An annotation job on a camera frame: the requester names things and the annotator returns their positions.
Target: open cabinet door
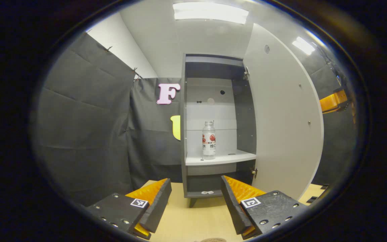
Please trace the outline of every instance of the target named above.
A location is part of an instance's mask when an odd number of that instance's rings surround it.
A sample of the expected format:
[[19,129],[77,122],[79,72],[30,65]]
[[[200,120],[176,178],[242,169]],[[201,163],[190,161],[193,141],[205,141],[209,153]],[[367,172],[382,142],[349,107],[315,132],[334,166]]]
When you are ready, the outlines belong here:
[[316,173],[324,144],[316,89],[289,48],[257,24],[243,62],[257,129],[258,173],[252,185],[265,192],[280,190],[298,200]]

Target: wooden floor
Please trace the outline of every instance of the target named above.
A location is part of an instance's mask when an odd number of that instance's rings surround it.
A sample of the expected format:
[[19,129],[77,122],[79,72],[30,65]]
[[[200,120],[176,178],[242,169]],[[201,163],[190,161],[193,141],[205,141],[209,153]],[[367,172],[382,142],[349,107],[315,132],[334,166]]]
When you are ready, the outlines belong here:
[[[153,182],[155,181],[148,181],[144,186]],[[223,196],[198,199],[194,207],[189,208],[189,199],[183,195],[183,184],[171,183],[171,187],[168,204],[150,241],[201,242],[209,238],[221,238],[226,242],[243,240],[241,235],[235,233]],[[308,199],[319,196],[324,191],[320,188],[319,185],[310,184],[299,202],[309,205],[306,203]]]

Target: white shelf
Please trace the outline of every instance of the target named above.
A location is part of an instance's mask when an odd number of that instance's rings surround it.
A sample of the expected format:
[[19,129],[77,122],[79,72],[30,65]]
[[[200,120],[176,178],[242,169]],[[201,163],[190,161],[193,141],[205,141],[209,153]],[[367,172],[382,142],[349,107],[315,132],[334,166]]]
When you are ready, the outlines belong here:
[[212,164],[227,164],[240,161],[250,161],[256,159],[256,155],[252,153],[247,153],[241,150],[230,150],[230,151],[221,151],[217,152],[216,156],[212,160],[203,160],[201,161],[201,154],[189,154],[187,153],[186,165],[212,165]]

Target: ceiling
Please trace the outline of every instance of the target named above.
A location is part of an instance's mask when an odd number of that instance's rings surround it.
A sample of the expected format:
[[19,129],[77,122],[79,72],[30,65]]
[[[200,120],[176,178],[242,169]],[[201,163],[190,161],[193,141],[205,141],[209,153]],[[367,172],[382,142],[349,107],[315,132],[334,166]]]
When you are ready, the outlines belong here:
[[143,0],[120,11],[124,23],[158,77],[180,77],[183,53],[242,58],[253,23],[266,28],[285,43],[300,60],[307,56],[292,41],[301,36],[313,41],[289,15],[253,1],[216,0],[249,11],[244,25],[219,20],[174,20],[177,0]]

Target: bottle label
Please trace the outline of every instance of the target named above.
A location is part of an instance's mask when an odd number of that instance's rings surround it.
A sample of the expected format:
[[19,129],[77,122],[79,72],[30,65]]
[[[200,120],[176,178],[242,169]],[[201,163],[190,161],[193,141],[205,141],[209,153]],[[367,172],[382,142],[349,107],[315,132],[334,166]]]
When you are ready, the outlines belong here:
[[215,133],[203,134],[203,155],[216,154],[216,137]]

